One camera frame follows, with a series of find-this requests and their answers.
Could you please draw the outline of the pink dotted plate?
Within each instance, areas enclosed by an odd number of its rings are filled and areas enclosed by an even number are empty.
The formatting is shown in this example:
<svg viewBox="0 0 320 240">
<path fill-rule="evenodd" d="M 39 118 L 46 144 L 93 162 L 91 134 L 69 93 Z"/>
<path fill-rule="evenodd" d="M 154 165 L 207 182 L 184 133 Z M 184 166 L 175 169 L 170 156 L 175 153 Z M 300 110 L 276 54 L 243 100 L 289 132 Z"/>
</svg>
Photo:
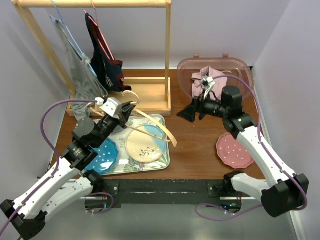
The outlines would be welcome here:
<svg viewBox="0 0 320 240">
<path fill-rule="evenodd" d="M 216 151 L 221 161 L 233 169 L 245 169 L 254 163 L 248 150 L 228 132 L 218 138 Z"/>
</svg>

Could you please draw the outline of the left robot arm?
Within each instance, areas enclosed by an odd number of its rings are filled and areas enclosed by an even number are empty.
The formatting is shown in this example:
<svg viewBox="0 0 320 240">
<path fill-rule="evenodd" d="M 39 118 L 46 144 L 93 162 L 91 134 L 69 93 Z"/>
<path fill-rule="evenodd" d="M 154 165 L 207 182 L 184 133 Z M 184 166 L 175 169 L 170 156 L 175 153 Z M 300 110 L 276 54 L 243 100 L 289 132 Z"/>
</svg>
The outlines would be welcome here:
<svg viewBox="0 0 320 240">
<path fill-rule="evenodd" d="M 125 128 L 136 105 L 121 103 L 116 98 L 94 100 L 105 112 L 99 122 L 90 117 L 77 122 L 72 142 L 57 156 L 54 166 L 29 190 L 14 200 L 5 200 L 0 209 L 19 237 L 30 240 L 39 234 L 57 212 L 86 196 L 103 194 L 104 180 L 95 171 L 85 168 L 98 156 L 99 148 L 117 127 Z"/>
</svg>

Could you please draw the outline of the grey ceramic mug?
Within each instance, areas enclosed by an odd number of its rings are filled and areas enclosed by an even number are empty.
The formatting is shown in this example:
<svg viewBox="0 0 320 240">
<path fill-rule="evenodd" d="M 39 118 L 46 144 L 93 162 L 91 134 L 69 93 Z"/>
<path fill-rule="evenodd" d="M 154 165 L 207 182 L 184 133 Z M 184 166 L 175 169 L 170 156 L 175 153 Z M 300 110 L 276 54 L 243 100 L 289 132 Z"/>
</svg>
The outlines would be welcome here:
<svg viewBox="0 0 320 240">
<path fill-rule="evenodd" d="M 125 127 L 121 127 L 120 125 L 118 125 L 115 129 L 114 129 L 114 131 L 112 132 L 114 135 L 115 134 L 124 134 L 125 133 L 125 131 L 126 131 L 126 129 L 127 129 L 127 127 L 125 126 Z"/>
</svg>

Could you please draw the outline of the wooden clothes rack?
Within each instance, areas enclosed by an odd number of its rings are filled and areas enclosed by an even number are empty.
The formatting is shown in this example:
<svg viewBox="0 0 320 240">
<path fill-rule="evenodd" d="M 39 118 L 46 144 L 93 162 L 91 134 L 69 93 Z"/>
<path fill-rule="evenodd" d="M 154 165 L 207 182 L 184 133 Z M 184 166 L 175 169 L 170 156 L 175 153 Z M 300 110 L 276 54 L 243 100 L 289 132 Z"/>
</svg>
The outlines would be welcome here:
<svg viewBox="0 0 320 240">
<path fill-rule="evenodd" d="M 58 76 L 73 97 L 76 87 L 61 63 L 50 41 L 30 11 L 31 8 L 87 8 L 89 0 L 13 0 L 12 4 L 24 23 L 33 34 Z M 127 77 L 125 83 L 140 97 L 138 109 L 148 114 L 171 115 L 171 79 L 170 79 L 170 46 L 171 46 L 171 6 L 170 0 L 95 0 L 97 8 L 164 8 L 165 19 L 165 68 L 163 77 Z"/>
</svg>

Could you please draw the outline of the grey tank top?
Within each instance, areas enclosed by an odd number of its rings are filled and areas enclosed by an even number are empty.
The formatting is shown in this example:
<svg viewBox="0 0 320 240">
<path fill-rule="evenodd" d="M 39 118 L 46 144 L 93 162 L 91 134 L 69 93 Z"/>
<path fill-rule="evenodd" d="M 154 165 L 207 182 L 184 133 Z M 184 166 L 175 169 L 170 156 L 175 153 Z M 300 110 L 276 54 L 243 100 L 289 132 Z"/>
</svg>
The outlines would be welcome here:
<svg viewBox="0 0 320 240">
<path fill-rule="evenodd" d="M 67 36 L 67 30 L 64 25 L 53 16 L 50 17 L 59 34 L 68 56 L 71 80 L 75 85 L 75 99 L 95 100 L 95 98 L 107 96 L 107 90 L 100 84 L 98 77 L 87 67 L 85 60 L 81 60 L 69 43 L 71 40 Z"/>
</svg>

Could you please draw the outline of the pink transparent plastic bin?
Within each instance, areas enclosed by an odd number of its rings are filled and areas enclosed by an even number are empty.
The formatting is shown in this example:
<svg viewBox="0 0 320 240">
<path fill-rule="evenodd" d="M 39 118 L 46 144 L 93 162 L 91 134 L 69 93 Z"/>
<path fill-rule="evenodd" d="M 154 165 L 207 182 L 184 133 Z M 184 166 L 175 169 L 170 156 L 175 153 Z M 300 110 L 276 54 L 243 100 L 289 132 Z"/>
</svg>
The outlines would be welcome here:
<svg viewBox="0 0 320 240">
<path fill-rule="evenodd" d="M 248 65 L 228 54 L 222 57 L 201 57 L 194 54 L 192 58 L 182 60 L 177 66 L 177 78 L 179 86 L 183 93 L 192 99 L 198 97 L 205 89 L 201 83 L 203 79 L 208 77 L 226 76 L 215 80 L 215 85 L 211 89 L 210 97 L 214 99 L 214 95 L 221 99 L 222 88 L 225 86 L 236 86 L 239 88 L 242 98 L 247 98 L 251 93 L 245 85 L 254 88 L 254 80 L 251 69 Z M 236 76 L 243 81 L 239 81 L 230 77 Z"/>
</svg>

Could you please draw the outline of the blue dotted plate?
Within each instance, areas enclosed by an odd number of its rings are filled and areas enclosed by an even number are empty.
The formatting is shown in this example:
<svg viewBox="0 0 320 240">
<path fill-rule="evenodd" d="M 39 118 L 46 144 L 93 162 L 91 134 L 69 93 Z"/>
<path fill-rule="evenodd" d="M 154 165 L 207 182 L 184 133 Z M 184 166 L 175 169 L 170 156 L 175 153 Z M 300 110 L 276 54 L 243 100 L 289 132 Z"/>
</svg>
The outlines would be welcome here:
<svg viewBox="0 0 320 240">
<path fill-rule="evenodd" d="M 93 150 L 97 152 L 97 156 L 84 170 L 94 170 L 100 175 L 108 173 L 118 161 L 119 150 L 116 143 L 107 138 L 100 147 Z"/>
</svg>

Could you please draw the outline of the navy maroon tank top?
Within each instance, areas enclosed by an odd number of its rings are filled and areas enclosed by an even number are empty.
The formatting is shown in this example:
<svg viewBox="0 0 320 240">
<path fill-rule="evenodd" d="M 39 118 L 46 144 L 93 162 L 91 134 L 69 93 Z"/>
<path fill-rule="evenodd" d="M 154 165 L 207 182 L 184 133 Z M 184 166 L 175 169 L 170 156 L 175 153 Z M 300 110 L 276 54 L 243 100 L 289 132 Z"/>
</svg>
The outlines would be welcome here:
<svg viewBox="0 0 320 240">
<path fill-rule="evenodd" d="M 100 55 L 96 57 L 93 55 L 90 64 L 97 75 L 98 81 L 108 92 L 121 93 L 132 90 L 130 85 L 124 83 L 122 61 L 116 59 L 116 64 L 111 65 L 105 58 L 101 59 Z"/>
</svg>

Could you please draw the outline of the cream and blue plate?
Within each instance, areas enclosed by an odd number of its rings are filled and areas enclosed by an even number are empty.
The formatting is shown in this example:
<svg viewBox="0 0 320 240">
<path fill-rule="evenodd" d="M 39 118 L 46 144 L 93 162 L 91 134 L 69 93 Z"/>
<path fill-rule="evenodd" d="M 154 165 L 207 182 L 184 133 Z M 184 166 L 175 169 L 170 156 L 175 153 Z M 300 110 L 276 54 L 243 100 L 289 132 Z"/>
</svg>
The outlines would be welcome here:
<svg viewBox="0 0 320 240">
<path fill-rule="evenodd" d="M 152 163 L 160 159 L 167 150 L 162 140 L 164 132 L 158 127 L 144 124 L 132 130 L 125 141 L 128 155 L 139 163 Z"/>
</svg>

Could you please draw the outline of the floral rectangular tray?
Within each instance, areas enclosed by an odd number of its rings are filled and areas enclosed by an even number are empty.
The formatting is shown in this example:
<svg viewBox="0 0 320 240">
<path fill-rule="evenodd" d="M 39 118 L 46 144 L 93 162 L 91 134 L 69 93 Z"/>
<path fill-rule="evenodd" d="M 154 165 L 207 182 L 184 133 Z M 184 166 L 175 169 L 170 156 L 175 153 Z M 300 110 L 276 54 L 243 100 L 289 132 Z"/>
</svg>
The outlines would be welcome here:
<svg viewBox="0 0 320 240">
<path fill-rule="evenodd" d="M 131 116 L 127 122 L 127 125 L 129 127 L 126 129 L 125 133 L 123 134 L 112 133 L 108 137 L 108 139 L 116 143 L 116 146 L 119 151 L 119 155 L 118 155 L 117 162 L 113 166 L 113 168 L 109 172 L 103 175 L 118 175 L 118 174 L 129 174 L 129 173 L 146 172 L 146 171 L 157 171 L 157 170 L 162 170 L 167 168 L 170 164 L 170 153 L 169 153 L 169 143 L 167 142 L 168 137 L 165 136 L 164 131 L 159 126 L 157 126 L 154 122 L 142 116 Z M 142 125 L 153 125 L 153 126 L 159 127 L 164 133 L 164 137 L 162 138 L 162 140 L 167 142 L 167 148 L 164 154 L 162 155 L 162 157 L 150 163 L 141 163 L 141 162 L 135 161 L 133 158 L 129 156 L 126 150 L 126 139 L 129 133 L 132 130 L 137 131 L 138 130 L 137 127 Z"/>
</svg>

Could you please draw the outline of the pink plastic hanger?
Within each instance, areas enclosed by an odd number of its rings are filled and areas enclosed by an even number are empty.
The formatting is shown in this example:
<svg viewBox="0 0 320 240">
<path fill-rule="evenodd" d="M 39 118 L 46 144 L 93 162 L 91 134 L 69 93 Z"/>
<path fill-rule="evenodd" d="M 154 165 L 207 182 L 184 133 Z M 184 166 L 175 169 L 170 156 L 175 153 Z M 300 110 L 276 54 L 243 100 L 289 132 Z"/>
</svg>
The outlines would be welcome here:
<svg viewBox="0 0 320 240">
<path fill-rule="evenodd" d="M 105 58 L 108 63 L 110 63 L 111 65 L 115 65 L 117 61 L 100 28 L 95 3 L 93 0 L 91 0 L 90 2 L 95 12 L 95 19 L 89 13 L 87 13 L 86 10 L 84 10 L 84 13 L 86 27 L 94 47 L 93 56 L 97 57 L 98 55 L 100 55 L 100 59 Z"/>
</svg>

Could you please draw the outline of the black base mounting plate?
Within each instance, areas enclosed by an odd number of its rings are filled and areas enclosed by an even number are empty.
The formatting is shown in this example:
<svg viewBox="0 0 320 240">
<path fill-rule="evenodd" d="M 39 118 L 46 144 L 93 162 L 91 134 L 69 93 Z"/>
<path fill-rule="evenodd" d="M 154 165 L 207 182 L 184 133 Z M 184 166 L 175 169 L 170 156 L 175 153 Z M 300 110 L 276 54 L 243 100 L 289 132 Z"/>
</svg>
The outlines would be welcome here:
<svg viewBox="0 0 320 240">
<path fill-rule="evenodd" d="M 208 203 L 237 213 L 242 208 L 242 193 L 227 193 L 222 180 L 203 179 L 105 179 L 93 193 L 108 193 L 114 208 L 126 204 L 197 205 Z"/>
</svg>

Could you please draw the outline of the light blue hanger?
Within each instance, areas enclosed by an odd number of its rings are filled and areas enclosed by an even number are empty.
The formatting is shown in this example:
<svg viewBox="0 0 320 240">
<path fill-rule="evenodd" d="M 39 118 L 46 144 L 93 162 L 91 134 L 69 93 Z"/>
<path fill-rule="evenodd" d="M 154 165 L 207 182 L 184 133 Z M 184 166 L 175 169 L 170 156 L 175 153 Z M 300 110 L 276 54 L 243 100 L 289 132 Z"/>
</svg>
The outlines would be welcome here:
<svg viewBox="0 0 320 240">
<path fill-rule="evenodd" d="M 91 66 L 91 60 L 81 50 L 80 46 L 78 45 L 77 41 L 73 37 L 71 31 L 69 30 L 65 20 L 63 19 L 63 16 L 60 13 L 57 5 L 55 4 L 55 2 L 53 0 L 51 0 L 51 3 L 53 5 L 53 7 L 55 8 L 55 10 L 57 11 L 57 14 L 59 16 L 59 21 L 64 25 L 64 27 L 65 27 L 65 29 L 67 31 L 67 36 L 70 37 L 69 43 L 72 46 L 73 50 L 77 53 L 77 55 L 80 57 L 81 60 L 84 60 L 84 62 L 86 63 L 87 67 L 91 70 L 91 72 L 94 74 L 94 76 L 97 77 L 97 74 L 96 74 L 95 70 Z"/>
</svg>

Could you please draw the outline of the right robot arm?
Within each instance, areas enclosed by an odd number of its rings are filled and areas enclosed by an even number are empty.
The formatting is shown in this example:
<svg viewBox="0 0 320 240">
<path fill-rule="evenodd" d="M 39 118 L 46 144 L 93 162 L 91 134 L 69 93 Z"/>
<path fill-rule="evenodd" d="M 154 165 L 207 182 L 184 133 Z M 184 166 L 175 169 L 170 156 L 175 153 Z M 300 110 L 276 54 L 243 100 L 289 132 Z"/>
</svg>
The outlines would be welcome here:
<svg viewBox="0 0 320 240">
<path fill-rule="evenodd" d="M 234 171 L 223 177 L 223 192 L 230 197 L 238 192 L 260 201 L 264 210 L 273 218 L 290 211 L 301 211 L 308 205 L 309 180 L 304 174 L 296 174 L 276 154 L 261 135 L 260 127 L 243 111 L 243 96 L 236 86 L 225 86 L 221 100 L 195 97 L 191 104 L 177 116 L 194 122 L 205 116 L 222 118 L 223 126 L 242 144 L 256 162 L 265 179 L 259 180 L 242 171 Z"/>
</svg>

